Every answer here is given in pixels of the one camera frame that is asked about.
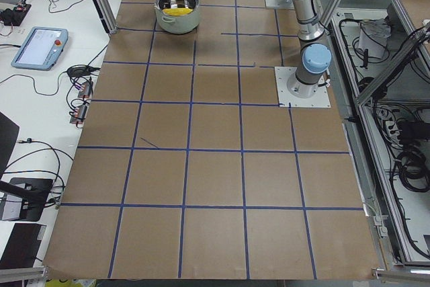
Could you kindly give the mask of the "yellow corn cob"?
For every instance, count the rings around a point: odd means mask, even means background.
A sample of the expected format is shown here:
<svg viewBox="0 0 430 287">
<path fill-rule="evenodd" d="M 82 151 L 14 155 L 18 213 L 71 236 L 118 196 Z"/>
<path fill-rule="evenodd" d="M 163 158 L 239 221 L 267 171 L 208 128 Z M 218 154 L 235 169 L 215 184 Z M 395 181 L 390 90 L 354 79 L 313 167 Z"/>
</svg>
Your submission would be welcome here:
<svg viewBox="0 0 430 287">
<path fill-rule="evenodd" d="M 191 8 L 187 7 L 176 7 L 176 8 L 165 8 L 163 13 L 172 17 L 179 17 L 183 15 L 188 15 L 193 11 Z"/>
</svg>

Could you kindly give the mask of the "white cooking pot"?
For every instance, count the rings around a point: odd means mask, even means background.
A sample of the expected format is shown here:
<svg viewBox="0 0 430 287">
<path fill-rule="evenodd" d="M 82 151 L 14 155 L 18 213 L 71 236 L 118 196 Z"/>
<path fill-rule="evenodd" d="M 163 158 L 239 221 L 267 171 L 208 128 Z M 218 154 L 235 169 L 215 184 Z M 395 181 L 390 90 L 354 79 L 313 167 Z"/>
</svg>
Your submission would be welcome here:
<svg viewBox="0 0 430 287">
<path fill-rule="evenodd" d="M 155 0 L 155 15 L 161 29 L 171 34 L 186 34 L 200 24 L 199 0 L 169 0 L 170 8 L 163 0 Z"/>
</svg>

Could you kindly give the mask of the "near blue teach pendant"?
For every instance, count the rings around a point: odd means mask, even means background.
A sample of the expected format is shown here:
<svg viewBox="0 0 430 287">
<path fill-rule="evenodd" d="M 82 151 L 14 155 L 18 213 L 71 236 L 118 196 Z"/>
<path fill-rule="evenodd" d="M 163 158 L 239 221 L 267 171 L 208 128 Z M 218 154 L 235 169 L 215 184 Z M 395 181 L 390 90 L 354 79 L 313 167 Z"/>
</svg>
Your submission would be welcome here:
<svg viewBox="0 0 430 287">
<path fill-rule="evenodd" d="M 62 28 L 33 27 L 11 66 L 17 69 L 50 70 L 57 62 L 69 38 Z"/>
</svg>

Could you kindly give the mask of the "black electronics box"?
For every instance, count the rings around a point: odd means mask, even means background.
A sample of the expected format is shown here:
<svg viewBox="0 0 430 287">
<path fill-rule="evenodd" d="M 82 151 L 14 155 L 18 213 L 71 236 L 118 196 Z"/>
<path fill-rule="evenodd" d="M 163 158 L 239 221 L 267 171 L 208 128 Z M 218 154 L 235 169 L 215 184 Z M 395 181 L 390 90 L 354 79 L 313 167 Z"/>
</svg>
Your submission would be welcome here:
<svg viewBox="0 0 430 287">
<path fill-rule="evenodd" d="M 10 182 L 1 181 L 1 220 L 40 220 L 48 195 L 53 185 L 52 179 L 14 177 Z"/>
</svg>

